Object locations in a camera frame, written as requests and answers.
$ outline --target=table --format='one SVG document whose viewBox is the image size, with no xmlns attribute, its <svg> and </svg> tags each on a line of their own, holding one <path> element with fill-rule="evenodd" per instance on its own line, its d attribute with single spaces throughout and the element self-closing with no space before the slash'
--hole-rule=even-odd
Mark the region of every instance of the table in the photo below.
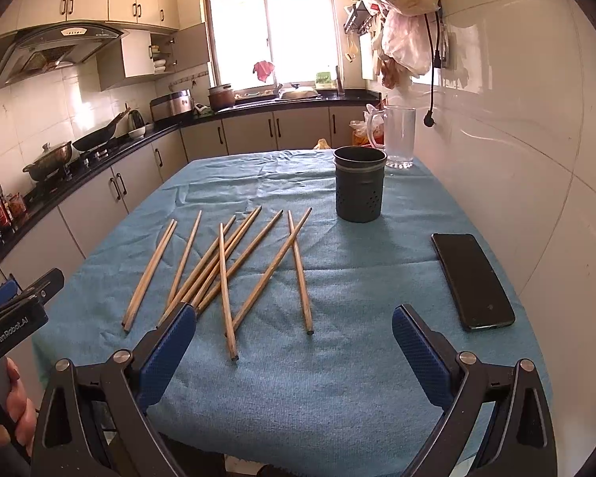
<svg viewBox="0 0 596 477">
<path fill-rule="evenodd" d="M 42 374 L 62 357 L 92 364 L 133 347 L 163 311 L 198 210 L 203 218 L 184 276 L 216 237 L 220 221 L 233 213 L 242 220 L 258 205 L 264 208 L 232 260 L 278 210 L 290 209 L 297 221 L 313 207 L 298 238 L 315 335 L 304 330 L 290 251 L 237 333 L 237 363 L 227 354 L 220 298 L 200 317 L 164 397 L 148 410 L 161 432 L 301 475 L 399 475 L 441 415 L 393 338 L 391 315 L 403 302 L 458 351 L 503 365 L 529 357 L 549 392 L 525 310 L 489 246 L 440 182 L 418 161 L 408 171 L 387 169 L 382 216 L 370 224 L 347 223 L 335 214 L 332 151 L 227 156 L 192 162 L 177 173 L 119 224 L 56 297 L 48 324 L 33 338 Z M 178 227 L 126 336 L 121 317 L 171 218 Z M 461 329 L 431 244 L 435 232 L 477 237 L 512 302 L 513 326 Z M 287 235 L 283 216 L 232 280 L 233 314 Z M 464 459 L 475 453 L 487 421 L 480 415 Z"/>
</svg>

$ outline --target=window pane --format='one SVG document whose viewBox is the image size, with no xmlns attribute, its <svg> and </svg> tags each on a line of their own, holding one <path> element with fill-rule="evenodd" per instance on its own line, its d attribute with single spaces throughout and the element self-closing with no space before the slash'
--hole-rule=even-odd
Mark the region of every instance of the window pane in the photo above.
<svg viewBox="0 0 596 477">
<path fill-rule="evenodd" d="M 221 84 L 265 85 L 252 73 L 257 62 L 271 60 L 264 0 L 210 0 L 210 10 Z"/>
<path fill-rule="evenodd" d="M 267 0 L 267 6 L 278 82 L 314 81 L 327 68 L 335 74 L 331 0 Z"/>
</svg>

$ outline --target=pink cloth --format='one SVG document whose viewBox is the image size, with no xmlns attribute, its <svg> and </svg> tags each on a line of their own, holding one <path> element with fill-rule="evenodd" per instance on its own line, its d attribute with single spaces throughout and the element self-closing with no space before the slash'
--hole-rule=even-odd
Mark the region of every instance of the pink cloth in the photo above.
<svg viewBox="0 0 596 477">
<path fill-rule="evenodd" d="M 261 82 L 267 82 L 267 79 L 276 68 L 272 63 L 268 61 L 261 61 L 254 65 L 253 74 L 256 74 Z"/>
</svg>

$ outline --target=black cup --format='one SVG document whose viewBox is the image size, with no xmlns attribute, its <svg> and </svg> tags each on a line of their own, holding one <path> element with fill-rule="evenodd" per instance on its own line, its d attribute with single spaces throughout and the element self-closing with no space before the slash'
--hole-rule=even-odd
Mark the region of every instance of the black cup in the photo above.
<svg viewBox="0 0 596 477">
<path fill-rule="evenodd" d="M 368 147 L 334 151 L 335 211 L 345 221 L 370 223 L 382 213 L 386 153 Z"/>
</svg>

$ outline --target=phone screen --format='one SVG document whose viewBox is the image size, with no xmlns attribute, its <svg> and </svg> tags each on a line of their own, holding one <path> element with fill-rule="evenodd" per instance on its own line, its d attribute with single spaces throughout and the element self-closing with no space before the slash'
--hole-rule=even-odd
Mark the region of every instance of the phone screen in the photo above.
<svg viewBox="0 0 596 477">
<path fill-rule="evenodd" d="M 472 235 L 432 235 L 435 250 L 466 330 L 499 328 L 515 315 L 499 278 Z"/>
</svg>

